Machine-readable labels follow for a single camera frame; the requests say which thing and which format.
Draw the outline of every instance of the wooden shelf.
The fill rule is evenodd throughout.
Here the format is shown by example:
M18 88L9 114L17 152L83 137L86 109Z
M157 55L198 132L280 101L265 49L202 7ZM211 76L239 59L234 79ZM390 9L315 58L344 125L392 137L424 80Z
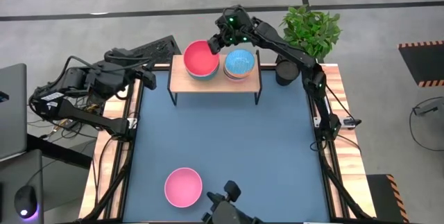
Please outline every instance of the wooden shelf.
M209 81L192 78L185 68L183 55L174 55L171 64L171 79L169 89L172 93L246 93L259 92L261 82L259 77L259 58L256 57L255 66L251 74L242 81L230 80L223 72L223 65L227 55L220 55L219 70Z

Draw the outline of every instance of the bowl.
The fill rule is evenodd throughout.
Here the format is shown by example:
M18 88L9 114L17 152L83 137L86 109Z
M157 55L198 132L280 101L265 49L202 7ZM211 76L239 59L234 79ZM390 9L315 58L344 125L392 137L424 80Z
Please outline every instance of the bowl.
M219 54L211 53L206 40L192 42L185 49L183 60L188 74L195 79L209 80L219 70Z
M231 78L246 78L255 66L255 56L243 49L230 52L225 59L225 74Z
M174 207L193 205L202 193L202 180L191 168L173 171L165 181L165 197Z
M228 79L230 79L231 81L234 82L241 82L243 81L245 78L236 78L233 75L231 75L230 73L228 73L227 69L224 67L223 68L223 73L225 73L225 75L227 76Z

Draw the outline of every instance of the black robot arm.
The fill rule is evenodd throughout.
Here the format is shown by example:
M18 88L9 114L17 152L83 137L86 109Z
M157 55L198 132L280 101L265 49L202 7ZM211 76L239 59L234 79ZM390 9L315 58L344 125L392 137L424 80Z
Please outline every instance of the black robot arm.
M122 53L118 55L119 57L114 61L112 54L108 53L108 58L94 64L88 64L74 56L69 57L62 73L54 82L35 89L28 100L29 107L46 121L72 119L93 127L100 127L113 137L127 139L129 136L127 119L102 117L74 107L66 99L67 97L88 96L88 101L91 103L104 103L118 92L124 91L125 87L133 84L135 79L140 79L145 87L155 89L155 76L151 73L153 64L149 59L131 58L130 53L123 57ZM69 61L73 59L86 66L67 68Z
M253 46L270 49L282 57L294 62L302 74L305 91L314 100L321 122L316 129L318 141L334 141L341 129L337 115L329 111L325 86L327 78L315 59L304 51L290 46L268 23L250 18L241 6L226 8L223 15L216 20L220 33L208 40L212 53L218 53L223 47L250 42Z

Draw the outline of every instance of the red bowl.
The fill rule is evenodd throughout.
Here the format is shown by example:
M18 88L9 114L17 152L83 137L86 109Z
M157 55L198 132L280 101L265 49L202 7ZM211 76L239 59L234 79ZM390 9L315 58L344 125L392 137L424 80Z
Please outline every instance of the red bowl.
M196 77L211 75L219 67L219 54L211 53L207 40L192 42L183 55L187 71Z
M165 182L165 197L174 207L193 205L202 193L202 179L191 168L176 169Z

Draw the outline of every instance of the black cup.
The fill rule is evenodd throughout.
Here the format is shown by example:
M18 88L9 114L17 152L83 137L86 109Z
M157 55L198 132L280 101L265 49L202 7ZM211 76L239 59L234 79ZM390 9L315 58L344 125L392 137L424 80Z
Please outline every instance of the black cup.
M281 86L291 84L299 76L298 66L288 60L281 60L276 64L276 82Z

